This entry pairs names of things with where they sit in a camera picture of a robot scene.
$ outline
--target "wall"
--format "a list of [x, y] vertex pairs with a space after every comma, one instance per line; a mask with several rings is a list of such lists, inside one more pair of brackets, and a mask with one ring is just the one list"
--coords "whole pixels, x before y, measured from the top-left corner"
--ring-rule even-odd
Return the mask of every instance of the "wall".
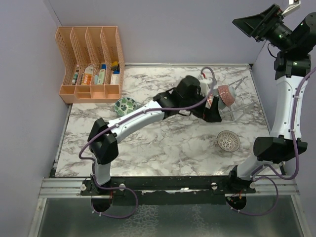
[[126, 62], [254, 63], [262, 47], [232, 24], [281, 0], [49, 0], [63, 26], [118, 25]]
[[0, 7], [0, 230], [27, 236], [66, 117], [56, 23], [42, 0]]
[[[310, 12], [316, 11], [315, 0], [304, 0], [300, 9], [293, 12], [284, 19], [285, 24], [294, 29], [300, 21]], [[272, 58], [266, 49], [267, 44], [260, 52], [254, 66], [254, 79], [262, 99], [262, 105], [266, 112], [270, 127], [273, 126], [276, 114], [277, 89], [274, 80], [275, 72], [273, 71], [274, 58]], [[277, 49], [272, 48], [273, 53], [277, 54]], [[311, 52], [312, 67], [316, 66], [316, 48]], [[315, 91], [316, 91], [316, 74], [309, 79], [308, 86], [304, 93], [303, 107], [301, 112], [301, 132], [302, 140], [308, 142], [308, 149], [300, 155], [300, 172], [296, 178], [301, 192], [301, 201], [306, 211], [306, 216], [310, 228], [316, 236], [316, 189], [315, 186], [315, 167], [316, 158], [313, 148], [316, 147], [316, 127], [313, 126], [316, 118]], [[289, 174], [295, 170], [294, 160], [286, 164]]]

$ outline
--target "marble table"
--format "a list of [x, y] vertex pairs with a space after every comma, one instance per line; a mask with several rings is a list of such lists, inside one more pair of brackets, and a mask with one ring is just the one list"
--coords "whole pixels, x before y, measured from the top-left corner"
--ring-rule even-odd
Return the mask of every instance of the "marble table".
[[[219, 84], [229, 84], [249, 78], [245, 88], [258, 99], [248, 67], [213, 67]], [[140, 104], [166, 91], [186, 75], [197, 77], [201, 68], [127, 67], [123, 95]], [[89, 176], [91, 162], [78, 158], [87, 142], [94, 121], [117, 118], [113, 104], [73, 104], [57, 165], [56, 177]], [[235, 132], [241, 141], [233, 152], [223, 151], [217, 135], [223, 130]], [[259, 103], [237, 123], [207, 124], [194, 116], [170, 117], [131, 134], [119, 146], [119, 156], [111, 164], [112, 176], [180, 176], [227, 175], [237, 164], [246, 160], [258, 136], [268, 136], [267, 124]], [[87, 150], [85, 156], [91, 155]]]

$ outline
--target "green bowl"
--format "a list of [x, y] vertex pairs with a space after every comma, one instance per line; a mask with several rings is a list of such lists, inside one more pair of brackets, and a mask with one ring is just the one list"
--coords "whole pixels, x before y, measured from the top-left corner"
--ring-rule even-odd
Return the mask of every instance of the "green bowl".
[[137, 103], [130, 97], [122, 97], [114, 104], [114, 110], [119, 117], [127, 115], [137, 109]]

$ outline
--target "organizer compartment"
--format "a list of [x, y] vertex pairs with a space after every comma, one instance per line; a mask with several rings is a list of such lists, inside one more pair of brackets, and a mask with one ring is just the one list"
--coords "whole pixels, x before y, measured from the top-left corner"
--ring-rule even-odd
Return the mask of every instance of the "organizer compartment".
[[[56, 42], [65, 63], [65, 76], [59, 94], [68, 103], [113, 103], [121, 97], [125, 62], [116, 26], [59, 27]], [[111, 64], [119, 62], [119, 84], [111, 85]], [[101, 65], [106, 65], [103, 84], [94, 84]], [[93, 67], [90, 85], [82, 84], [82, 74]], [[72, 80], [79, 69], [75, 85]]]

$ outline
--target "perforated round dish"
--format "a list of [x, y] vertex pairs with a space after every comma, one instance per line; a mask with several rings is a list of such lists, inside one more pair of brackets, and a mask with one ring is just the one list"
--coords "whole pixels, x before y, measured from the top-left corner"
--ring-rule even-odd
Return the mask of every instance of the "perforated round dish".
[[240, 139], [232, 131], [222, 131], [217, 136], [217, 143], [226, 152], [235, 152], [240, 147]]

